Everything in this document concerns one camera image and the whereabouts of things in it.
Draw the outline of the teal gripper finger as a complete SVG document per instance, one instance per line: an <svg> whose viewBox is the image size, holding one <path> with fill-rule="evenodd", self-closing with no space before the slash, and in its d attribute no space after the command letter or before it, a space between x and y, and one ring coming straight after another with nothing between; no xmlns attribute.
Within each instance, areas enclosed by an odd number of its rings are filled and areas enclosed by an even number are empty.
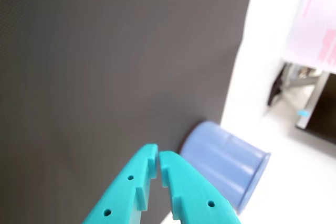
<svg viewBox="0 0 336 224"><path fill-rule="evenodd" d="M127 162L84 223L140 223L148 209L150 183L156 178L158 146L145 144Z"/></svg>
<svg viewBox="0 0 336 224"><path fill-rule="evenodd" d="M173 220L181 223L240 223L226 198L190 163L159 152L162 186L169 189Z"/></svg>

